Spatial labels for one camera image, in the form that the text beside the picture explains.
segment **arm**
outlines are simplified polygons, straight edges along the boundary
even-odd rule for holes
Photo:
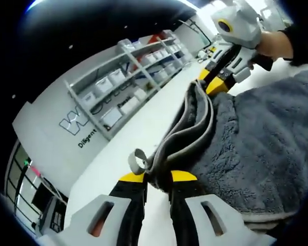
[[[308,63],[308,46],[295,26],[278,32],[263,32],[257,50],[272,58],[292,60],[294,66]]]

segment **ceiling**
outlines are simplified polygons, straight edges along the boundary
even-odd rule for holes
[[[26,12],[31,3],[0,1],[0,190],[16,141],[11,123],[26,101],[117,41],[174,30],[195,14],[177,0],[44,0]]]

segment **gray towel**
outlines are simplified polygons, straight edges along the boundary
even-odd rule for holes
[[[213,137],[185,170],[247,222],[296,213],[308,190],[308,71],[213,104]]]

